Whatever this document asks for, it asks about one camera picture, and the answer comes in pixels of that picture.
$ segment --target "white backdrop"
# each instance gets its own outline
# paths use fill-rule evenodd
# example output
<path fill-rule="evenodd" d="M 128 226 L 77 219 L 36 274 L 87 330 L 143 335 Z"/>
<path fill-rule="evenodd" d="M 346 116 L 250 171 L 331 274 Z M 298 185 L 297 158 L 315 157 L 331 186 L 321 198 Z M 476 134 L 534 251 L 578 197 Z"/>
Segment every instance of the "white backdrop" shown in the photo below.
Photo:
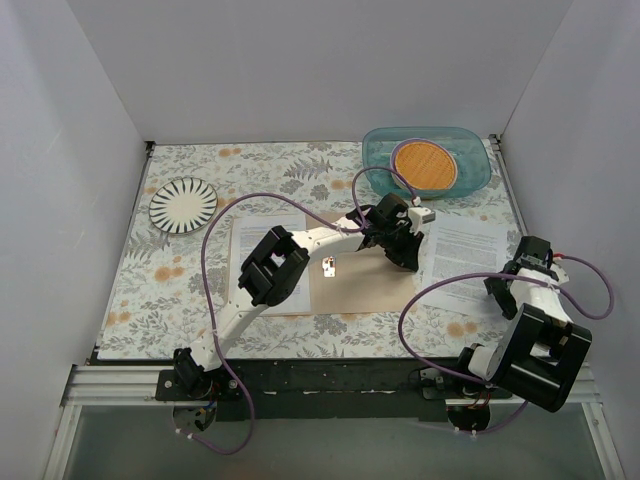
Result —
<path fill-rule="evenodd" d="M 145 140 L 504 130 L 571 0 L 68 0 Z"/>
<path fill-rule="evenodd" d="M 555 251 L 605 269 L 617 293 L 593 331 L 591 364 L 627 478 L 640 478 L 640 5 L 574 2 L 504 135 L 507 168 L 525 222 Z M 603 311 L 606 292 L 571 266 L 569 289 Z"/>
<path fill-rule="evenodd" d="M 91 354 L 144 143 L 64 0 L 0 0 L 1 478 L 35 479 Z"/>

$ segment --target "patterned table surface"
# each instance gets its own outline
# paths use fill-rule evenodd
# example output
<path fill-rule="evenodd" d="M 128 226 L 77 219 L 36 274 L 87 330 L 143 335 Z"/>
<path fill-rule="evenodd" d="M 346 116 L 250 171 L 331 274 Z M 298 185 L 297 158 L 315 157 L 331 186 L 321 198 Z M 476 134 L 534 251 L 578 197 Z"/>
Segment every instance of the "patterned table surface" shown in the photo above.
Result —
<path fill-rule="evenodd" d="M 427 206 L 436 212 L 507 225 L 513 254 L 519 238 L 517 220 L 498 162 L 486 141 L 485 146 L 491 158 L 489 184 L 469 197 L 427 202 Z M 156 147 L 105 315 L 98 358 L 169 359 L 175 348 L 188 346 L 198 335 L 210 332 L 199 273 L 204 230 L 184 236 L 157 230 L 148 210 L 159 187 L 191 175 L 215 186 L 219 208 L 241 195 L 266 191 L 284 194 L 318 212 L 344 212 L 353 208 L 351 179 L 361 166 L 361 144 L 350 142 Z M 362 203 L 379 199 L 364 177 L 358 181 L 357 192 Z M 247 216 L 295 211 L 277 200 L 252 198 L 231 213 Z M 222 219 L 209 241 L 208 277 L 216 306 L 223 303 L 226 292 L 232 215 Z M 421 274 L 414 275 L 416 291 Z M 398 313 L 258 318 L 229 356 L 406 357 L 398 340 L 397 320 Z M 405 325 L 409 343 L 432 356 L 457 356 L 473 342 L 495 343 L 506 329 L 502 318 L 473 318 L 423 304 Z"/>

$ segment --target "brown paper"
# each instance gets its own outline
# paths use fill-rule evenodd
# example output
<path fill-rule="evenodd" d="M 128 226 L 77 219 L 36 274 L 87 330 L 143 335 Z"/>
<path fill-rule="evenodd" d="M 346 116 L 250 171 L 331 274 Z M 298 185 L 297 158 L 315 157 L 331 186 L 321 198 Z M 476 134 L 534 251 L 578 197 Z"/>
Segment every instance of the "brown paper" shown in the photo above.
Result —
<path fill-rule="evenodd" d="M 343 215 L 320 217 L 335 222 Z M 308 229 L 319 226 L 320 222 L 307 217 Z M 391 263 L 381 247 L 342 253 L 336 257 L 335 268 L 335 277 L 325 277 L 321 261 L 309 265 L 311 311 L 287 315 L 400 312 L 415 295 L 414 273 Z"/>

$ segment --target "blue plastic tray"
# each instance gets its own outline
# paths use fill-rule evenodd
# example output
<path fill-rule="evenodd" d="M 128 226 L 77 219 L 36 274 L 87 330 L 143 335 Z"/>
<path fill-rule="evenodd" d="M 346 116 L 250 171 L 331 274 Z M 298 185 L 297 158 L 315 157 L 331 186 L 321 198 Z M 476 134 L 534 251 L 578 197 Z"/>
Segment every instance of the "blue plastic tray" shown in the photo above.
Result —
<path fill-rule="evenodd" d="M 491 179 L 487 151 L 478 136 L 457 127 L 391 127 L 370 131 L 362 141 L 362 161 L 365 167 L 389 167 L 394 147 L 409 138 L 424 138 L 447 149 L 458 165 L 456 183 L 448 190 L 417 190 L 421 198 L 458 198 L 483 188 Z M 395 184 L 391 173 L 370 170 L 365 175 L 379 195 L 393 192 L 404 198 L 409 193 Z"/>

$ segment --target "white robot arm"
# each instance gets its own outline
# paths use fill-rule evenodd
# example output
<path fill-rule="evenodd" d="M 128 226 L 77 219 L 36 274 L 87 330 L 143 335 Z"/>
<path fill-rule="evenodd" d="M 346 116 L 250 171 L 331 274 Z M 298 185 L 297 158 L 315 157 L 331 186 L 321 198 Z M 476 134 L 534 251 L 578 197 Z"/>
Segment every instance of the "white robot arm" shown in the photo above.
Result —
<path fill-rule="evenodd" d="M 368 226 L 358 233 L 345 232 L 360 227 L 355 212 L 335 222 L 336 228 L 287 232 L 274 227 L 243 263 L 238 284 L 230 288 L 229 301 L 216 315 L 218 331 L 214 334 L 218 335 L 222 354 L 227 354 L 256 317 L 291 294 L 309 264 L 381 245 L 392 262 L 416 271 L 417 252 L 424 236 L 420 228 L 432 222 L 435 214 L 428 208 L 409 207 L 390 194 L 377 206 L 369 207 L 366 218 Z M 201 336 L 190 350 L 195 364 L 205 372 L 220 367 L 212 336 Z"/>
<path fill-rule="evenodd" d="M 486 279 L 488 293 L 511 322 L 495 348 L 478 344 L 465 348 L 459 365 L 466 364 L 468 371 L 481 379 L 555 412 L 569 395 L 591 345 L 591 332 L 573 323 L 560 304 L 558 290 L 553 287 L 569 278 L 553 263 L 549 242 L 523 237 L 502 273 L 546 285 Z"/>

